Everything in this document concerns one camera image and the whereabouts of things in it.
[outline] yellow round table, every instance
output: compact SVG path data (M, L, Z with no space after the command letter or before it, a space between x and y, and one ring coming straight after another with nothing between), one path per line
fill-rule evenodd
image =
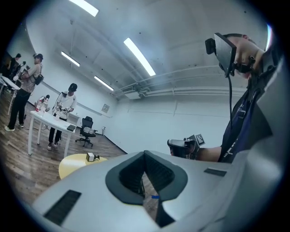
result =
M95 159L93 162L88 162L86 159L87 154L74 154L65 157L59 164L58 173L60 179L70 175L75 170L84 167L89 164L97 164L107 160L106 158L100 157L100 160Z

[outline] white wall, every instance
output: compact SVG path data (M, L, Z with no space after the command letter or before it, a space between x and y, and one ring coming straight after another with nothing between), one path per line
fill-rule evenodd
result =
M22 55L20 62L26 61L30 67L34 64L32 55L35 53L32 43L24 28L19 28L14 38L11 40L8 53L15 56L17 53ZM97 85L91 82L86 77L80 75L75 70L71 69L62 57L52 56L52 54L43 54L43 70L44 81L36 86L29 102L37 101L41 96L50 95L49 107L53 107L59 93L67 91L71 83L78 85L76 96L78 105L73 114L77 114L80 119L77 126L81 126L82 118L89 116L93 119L93 129L102 131L102 127L109 127L109 119L113 114L117 101L107 92L98 89ZM108 113L102 112L104 104L110 106Z
M227 96L148 97L120 101L106 136L127 153L170 154L168 139L183 140L193 134L203 135L205 147L220 146L228 122Z

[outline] wooden floor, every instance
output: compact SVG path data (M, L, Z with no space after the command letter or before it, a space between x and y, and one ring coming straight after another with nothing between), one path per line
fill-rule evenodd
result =
M40 145L32 143L33 153L28 155L28 133L30 125L30 111L33 107L27 103L26 119L24 128L20 128L18 122L14 132L7 132L4 126L8 125L10 116L7 115L11 95L6 91L0 96L0 154L3 167L6 169L7 178L10 180L15 193L20 199L31 204L43 191L60 180L58 166L63 159L67 135L62 134L62 140L58 143L58 148L52 151L47 150L49 129L44 129L41 133ZM33 140L37 140L39 123L34 121ZM118 147L111 143L106 137L97 135L91 139L94 144L83 148L83 142L75 140L79 137L79 128L75 135L71 137L68 155L76 153L86 153L88 151L98 154L107 159L113 159L119 155L124 155ZM157 195L147 176L143 176L146 198L144 207L149 215L154 219L157 211L157 199L152 199L151 195Z

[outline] white t-shirt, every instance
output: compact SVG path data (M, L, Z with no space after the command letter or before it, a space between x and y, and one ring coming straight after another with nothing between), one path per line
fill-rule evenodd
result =
M65 109L66 107L71 107L72 109L75 109L77 106L77 97L75 95L69 96L67 91L64 93L66 93L67 96L64 97L62 94L60 94L56 101L63 104L62 109ZM64 110L60 111L60 109L58 109L55 113L59 115L60 118L68 118L66 111Z

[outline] black bag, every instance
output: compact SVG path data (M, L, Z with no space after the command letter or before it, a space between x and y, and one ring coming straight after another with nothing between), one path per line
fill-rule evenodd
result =
M34 80L35 80L35 84L36 85L39 85L44 79L44 76L42 74L38 75L37 78L34 77Z

